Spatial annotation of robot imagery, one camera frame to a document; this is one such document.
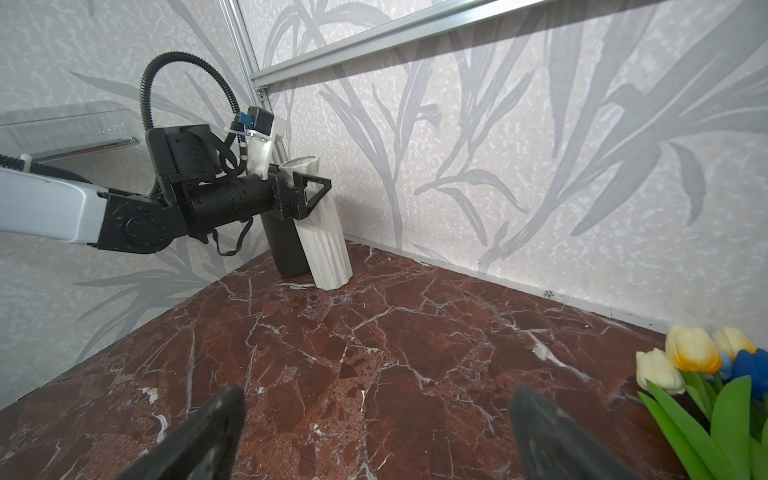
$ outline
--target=floral wallpaper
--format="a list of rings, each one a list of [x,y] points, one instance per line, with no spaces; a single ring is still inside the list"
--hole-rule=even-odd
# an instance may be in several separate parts
[[[29,0],[4,2],[3,12],[2,111],[113,100],[133,111],[143,140],[141,74],[153,57],[173,50],[211,63],[247,106],[218,2]],[[232,115],[215,81],[193,65],[160,72],[153,107],[157,125],[210,124],[219,135]],[[57,165],[123,190],[147,193],[154,182],[143,142]],[[240,228],[220,229],[223,248],[234,247]],[[266,249],[258,221],[243,249],[227,258],[188,237],[144,256],[0,233],[0,408]]]
[[[261,68],[431,5],[243,0]],[[267,90],[351,237],[768,338],[768,3],[569,0]]]

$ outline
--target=marble surface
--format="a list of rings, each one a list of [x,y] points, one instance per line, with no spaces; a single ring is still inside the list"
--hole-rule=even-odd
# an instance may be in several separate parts
[[[647,478],[684,477],[637,401],[662,336],[349,245],[333,292],[252,260],[0,412],[0,478],[113,478],[227,383],[234,478],[517,478],[528,382]]]

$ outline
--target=ribbed white vase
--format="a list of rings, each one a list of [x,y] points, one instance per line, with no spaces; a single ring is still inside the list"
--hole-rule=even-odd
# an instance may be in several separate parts
[[[294,158],[280,165],[280,169],[286,175],[286,181],[293,186],[294,171],[319,177],[320,160],[316,157]],[[307,185],[307,199],[319,190],[318,184]],[[317,288],[327,291],[346,285],[352,277],[352,265],[349,263],[344,232],[333,202],[333,190],[320,200],[307,218],[296,220],[295,223]]]

